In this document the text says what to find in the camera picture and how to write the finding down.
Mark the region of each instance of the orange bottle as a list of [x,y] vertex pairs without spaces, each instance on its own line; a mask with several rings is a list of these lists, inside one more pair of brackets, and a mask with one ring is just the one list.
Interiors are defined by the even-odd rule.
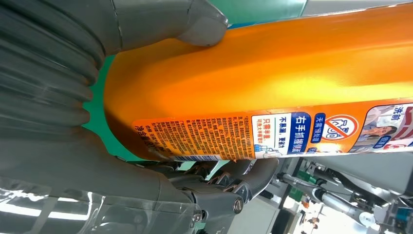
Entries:
[[152,160],[409,150],[413,4],[174,39],[119,54],[105,112]]

